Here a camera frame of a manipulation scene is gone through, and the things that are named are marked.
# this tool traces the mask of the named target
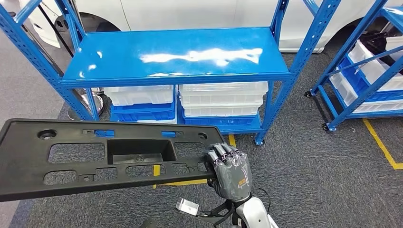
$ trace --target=white car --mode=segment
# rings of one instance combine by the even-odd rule
[[[20,0],[23,7],[29,0]],[[322,0],[315,0],[318,5]],[[342,0],[317,44],[320,53],[341,28],[362,18],[373,0]],[[277,0],[76,0],[84,28],[95,31],[100,22],[111,30],[161,30],[269,26]],[[403,0],[389,0],[387,6],[400,6]],[[42,6],[59,31],[66,23],[54,0]],[[280,50],[297,52],[313,16],[302,0],[291,0],[283,20]],[[52,27],[39,9],[29,17],[35,31],[46,43],[60,47]]]

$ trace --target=stacked storage bin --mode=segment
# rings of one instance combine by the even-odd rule
[[[176,124],[176,87],[172,85],[107,87],[111,121]]]
[[[341,62],[339,68],[346,67],[364,59],[373,57],[361,42]],[[349,106],[369,85],[374,83],[389,66],[376,59],[357,67],[350,67],[330,77],[334,88]],[[370,95],[353,113],[393,111],[403,109],[403,76],[398,73],[376,93]]]
[[[250,125],[267,91],[267,82],[180,85],[184,122],[218,128]]]

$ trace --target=shelf caster wheel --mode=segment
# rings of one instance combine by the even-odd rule
[[[325,130],[325,131],[327,131],[327,132],[330,131],[330,129],[329,129],[329,127],[327,126],[326,123],[323,123],[323,124],[322,124],[322,128],[323,128],[323,130]]]
[[[257,146],[263,146],[264,144],[265,144],[265,141],[263,140],[262,142],[256,142],[255,141],[255,144],[257,145]]]
[[[304,93],[304,96],[306,96],[307,98],[312,97],[311,91],[306,91],[306,92]]]

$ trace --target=metal bracket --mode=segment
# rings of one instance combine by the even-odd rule
[[[203,143],[207,148],[224,142],[215,127],[58,120],[8,120],[0,131],[0,201],[22,200],[83,192],[110,190],[214,178],[214,170],[204,156],[180,157],[174,143]],[[50,149],[56,144],[103,144],[100,161],[50,163]],[[199,163],[206,170],[199,170]],[[177,174],[175,164],[185,164],[188,172]],[[133,166],[161,165],[160,176],[129,177]],[[115,168],[111,180],[94,179],[97,169]],[[73,171],[74,181],[46,185],[52,172]]]
[[[227,212],[224,215],[220,214],[220,212],[223,212],[225,209],[227,210]],[[182,211],[179,211],[179,212],[184,215],[187,215],[187,216],[189,215]],[[214,208],[213,210],[201,211],[201,212],[205,214],[205,217],[192,216],[192,218],[195,218],[195,219],[198,219],[198,220],[201,220],[204,222],[208,222],[208,223],[214,225],[214,227],[217,227],[219,224],[221,224],[222,222],[227,220],[235,212],[235,206],[232,201],[227,199],[224,203],[222,203],[218,207]]]

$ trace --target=yellow line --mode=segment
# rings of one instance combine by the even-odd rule
[[[182,185],[190,185],[190,184],[205,184],[207,183],[207,179],[203,180],[188,180],[188,181],[181,181],[181,182],[174,182],[164,185],[173,185],[173,186],[182,186]]]
[[[154,165],[154,170],[153,170],[154,176],[159,176],[160,175],[160,165]]]
[[[236,143],[235,143],[235,138],[233,134],[228,135],[228,137],[230,138],[230,145],[233,147],[237,147]]]
[[[376,143],[378,144],[379,148],[384,152],[386,159],[388,160],[389,164],[395,169],[395,170],[402,170],[403,169],[403,163],[396,163],[394,159],[392,158],[391,154],[385,147],[384,143],[381,141],[379,136],[376,134],[374,128],[372,125],[369,123],[368,119],[364,118],[363,122],[365,123],[366,127],[368,128],[369,132],[371,133],[372,137],[375,139]]]

